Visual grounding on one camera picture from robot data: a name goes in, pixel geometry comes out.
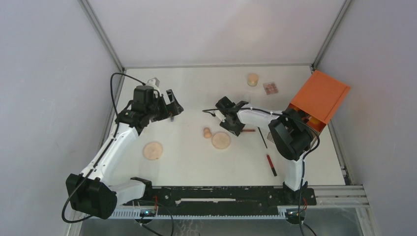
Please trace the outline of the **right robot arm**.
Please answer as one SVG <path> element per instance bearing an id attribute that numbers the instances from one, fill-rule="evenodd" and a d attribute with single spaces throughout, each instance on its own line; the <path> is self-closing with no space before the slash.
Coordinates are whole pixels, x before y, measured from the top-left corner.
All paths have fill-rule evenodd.
<path id="1" fill-rule="evenodd" d="M 269 130 L 277 151 L 286 163 L 283 182 L 285 202 L 302 205 L 304 192 L 308 188 L 305 180 L 305 158 L 320 144 L 318 132 L 305 123 L 292 108 L 285 111 L 265 111 L 247 104 L 237 111 L 237 117 L 243 124 Z"/>

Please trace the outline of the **thin black eyeliner pencil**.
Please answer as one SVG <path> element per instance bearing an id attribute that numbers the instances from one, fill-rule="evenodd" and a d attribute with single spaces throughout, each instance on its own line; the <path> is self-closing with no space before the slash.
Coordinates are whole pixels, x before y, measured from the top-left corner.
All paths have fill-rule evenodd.
<path id="1" fill-rule="evenodd" d="M 267 146 L 267 144 L 266 144 L 266 141 L 265 141 L 265 138 L 264 138 L 263 133 L 262 133 L 262 131 L 261 131 L 261 128 L 260 128 L 260 127 L 257 127 L 257 128 L 258 128 L 258 131 L 259 131 L 260 136 L 261 136 L 261 138 L 262 138 L 262 141 L 263 141 L 263 143 L 264 143 L 264 146 L 265 146 L 265 148 L 267 149 L 267 148 L 268 148 L 268 146 Z"/>

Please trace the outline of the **orange clear drawer organizer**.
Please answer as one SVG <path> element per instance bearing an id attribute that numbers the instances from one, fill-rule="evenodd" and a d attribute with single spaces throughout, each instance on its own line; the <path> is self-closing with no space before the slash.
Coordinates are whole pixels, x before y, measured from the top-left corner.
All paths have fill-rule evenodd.
<path id="1" fill-rule="evenodd" d="M 279 109 L 292 108 L 304 112 L 308 118 L 307 124 L 321 134 L 350 89 L 349 85 L 315 70 L 291 101 Z"/>

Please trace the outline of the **round powder puff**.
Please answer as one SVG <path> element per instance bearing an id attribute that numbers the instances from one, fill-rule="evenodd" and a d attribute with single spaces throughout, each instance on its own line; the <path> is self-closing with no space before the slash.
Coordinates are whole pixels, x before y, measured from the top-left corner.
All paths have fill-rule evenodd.
<path id="1" fill-rule="evenodd" d="M 224 150 L 230 146 L 231 138 L 225 132 L 218 132 L 212 136 L 211 143 L 215 149 Z"/>
<path id="2" fill-rule="evenodd" d="M 158 160 L 163 154 L 163 146 L 159 142 L 151 142 L 144 146 L 143 155 L 147 160 Z"/>

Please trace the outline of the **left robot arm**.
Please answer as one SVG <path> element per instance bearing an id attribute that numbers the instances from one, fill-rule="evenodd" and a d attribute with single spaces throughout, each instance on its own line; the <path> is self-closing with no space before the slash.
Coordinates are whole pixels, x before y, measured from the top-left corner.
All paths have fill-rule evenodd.
<path id="1" fill-rule="evenodd" d="M 148 205 L 154 198 L 152 182 L 132 177 L 124 183 L 109 185 L 113 173 L 130 145 L 151 123 L 181 114 L 184 108 L 178 103 L 174 92 L 167 90 L 169 103 L 155 85 L 139 85 L 133 98 L 123 110 L 116 113 L 116 127 L 93 160 L 79 173 L 66 179 L 68 198 L 61 216 L 64 222 L 67 206 L 85 213 L 87 218 L 109 218 L 116 207 L 133 200 Z"/>

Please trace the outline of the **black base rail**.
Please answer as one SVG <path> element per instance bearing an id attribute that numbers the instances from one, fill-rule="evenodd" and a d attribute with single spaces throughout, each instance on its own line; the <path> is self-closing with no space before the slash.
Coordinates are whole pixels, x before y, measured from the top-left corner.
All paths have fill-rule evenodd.
<path id="1" fill-rule="evenodd" d="M 125 203 L 157 207 L 159 215 L 199 217 L 274 216 L 279 207 L 303 209 L 316 204 L 312 188 L 291 195 L 281 186 L 161 186 Z"/>

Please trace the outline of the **red lipstick pencil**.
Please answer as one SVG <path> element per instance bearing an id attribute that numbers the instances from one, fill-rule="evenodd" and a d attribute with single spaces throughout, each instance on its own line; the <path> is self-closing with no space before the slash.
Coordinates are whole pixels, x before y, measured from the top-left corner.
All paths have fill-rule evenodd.
<path id="1" fill-rule="evenodd" d="M 271 160 L 271 157 L 270 157 L 270 155 L 269 155 L 269 154 L 267 154 L 267 155 L 266 155 L 266 157 L 267 157 L 267 160 L 268 160 L 269 166 L 270 166 L 270 168 L 271 168 L 271 171 L 272 171 L 272 173 L 273 173 L 273 176 L 274 176 L 274 177 L 276 177 L 276 176 L 277 176 L 277 172 L 276 172 L 276 170 L 275 170 L 275 167 L 274 167 L 274 165 L 273 165 L 273 162 L 272 162 L 272 160 Z"/>

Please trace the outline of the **round beige powder jar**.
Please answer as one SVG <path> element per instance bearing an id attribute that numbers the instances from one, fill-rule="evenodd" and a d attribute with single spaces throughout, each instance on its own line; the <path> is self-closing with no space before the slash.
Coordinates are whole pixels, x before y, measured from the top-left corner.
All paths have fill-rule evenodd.
<path id="1" fill-rule="evenodd" d="M 247 84 L 251 87 L 254 87 L 258 84 L 259 76 L 256 73 L 251 73 L 247 77 Z"/>

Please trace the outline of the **beige makeup sponge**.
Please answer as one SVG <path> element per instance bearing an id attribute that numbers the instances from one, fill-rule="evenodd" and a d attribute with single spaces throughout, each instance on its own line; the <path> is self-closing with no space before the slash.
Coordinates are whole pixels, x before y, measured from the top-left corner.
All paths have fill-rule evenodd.
<path id="1" fill-rule="evenodd" d="M 208 127 L 203 129 L 204 138 L 209 139 L 212 137 L 211 130 Z"/>

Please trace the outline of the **clear blush palette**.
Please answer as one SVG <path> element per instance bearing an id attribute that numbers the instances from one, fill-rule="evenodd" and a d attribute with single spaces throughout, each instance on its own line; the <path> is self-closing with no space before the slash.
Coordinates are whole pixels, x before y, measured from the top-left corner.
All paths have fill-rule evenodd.
<path id="1" fill-rule="evenodd" d="M 275 82 L 268 82 L 263 84 L 263 88 L 267 95 L 278 93 L 278 87 Z"/>

